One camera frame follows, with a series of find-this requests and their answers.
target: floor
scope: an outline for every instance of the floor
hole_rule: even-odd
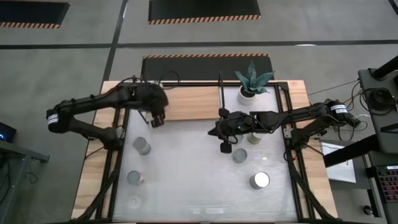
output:
[[[126,10],[121,9],[123,1],[128,2]],[[11,223],[62,222],[72,212],[87,141],[77,134],[48,132],[45,111],[64,99],[98,93],[104,77],[120,80],[139,75],[145,55],[268,53],[276,79],[305,80],[310,100],[321,102],[347,100],[355,83],[316,92],[356,80],[358,70],[379,67],[398,52],[398,16],[388,0],[258,1],[260,21],[149,26],[148,1],[71,0],[58,30],[0,27],[0,121],[18,129],[18,145],[51,155],[46,165],[33,163],[40,179],[36,184],[25,181]],[[123,21],[119,43],[134,48],[117,49],[113,55],[108,47],[118,20]],[[196,46],[201,42],[207,47]],[[235,47],[217,47],[219,42],[234,42],[230,45]],[[294,46],[296,42],[319,46]],[[179,43],[193,44],[178,47]],[[5,50],[10,45],[42,44],[109,45]],[[372,134],[371,120],[358,102],[352,113],[369,123],[364,131],[355,132],[353,140]],[[92,122],[93,117],[88,113],[79,118]],[[344,131],[342,138],[349,134]],[[330,130],[324,138],[338,136]],[[385,223],[361,212],[368,203],[366,191],[333,189],[333,196],[340,218]]]

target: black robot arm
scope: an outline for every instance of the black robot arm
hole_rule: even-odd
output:
[[[325,134],[324,130],[329,126],[343,126],[351,118],[344,104],[332,100],[281,113],[273,111],[251,111],[249,114],[240,111],[230,113],[228,110],[220,108],[219,114],[221,119],[216,122],[216,127],[208,134],[217,136],[224,141],[221,144],[223,153],[231,153],[230,144],[237,143],[234,141],[237,140],[235,137],[232,140],[229,138],[231,136],[247,133],[270,134],[282,125],[315,119],[302,129],[292,130],[292,149],[300,149],[308,143],[310,136],[316,133]]]
[[[53,133],[79,133],[86,138],[99,139],[105,149],[114,150],[122,146],[116,128],[99,128],[73,116],[102,108],[148,111],[153,117],[151,125],[156,128],[164,124],[164,108],[168,104],[165,92],[156,84],[122,82],[100,95],[62,101],[53,109],[47,110],[46,118],[49,130]]]

